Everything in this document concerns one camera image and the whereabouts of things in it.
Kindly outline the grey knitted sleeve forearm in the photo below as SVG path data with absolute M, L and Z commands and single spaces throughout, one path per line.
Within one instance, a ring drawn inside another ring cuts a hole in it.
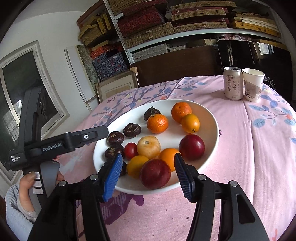
M 37 219 L 35 211 L 26 211 L 19 198 L 19 185 L 11 186 L 5 196 L 6 222 L 19 240 L 28 240 Z

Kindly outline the person's left hand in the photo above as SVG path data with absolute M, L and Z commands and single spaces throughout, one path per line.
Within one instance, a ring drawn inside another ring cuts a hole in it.
M 34 212 L 34 207 L 32 205 L 30 196 L 29 196 L 29 189 L 32 188 L 34 185 L 36 178 L 36 173 L 31 172 L 26 174 L 20 179 L 19 183 L 19 201 L 21 207 L 27 212 Z

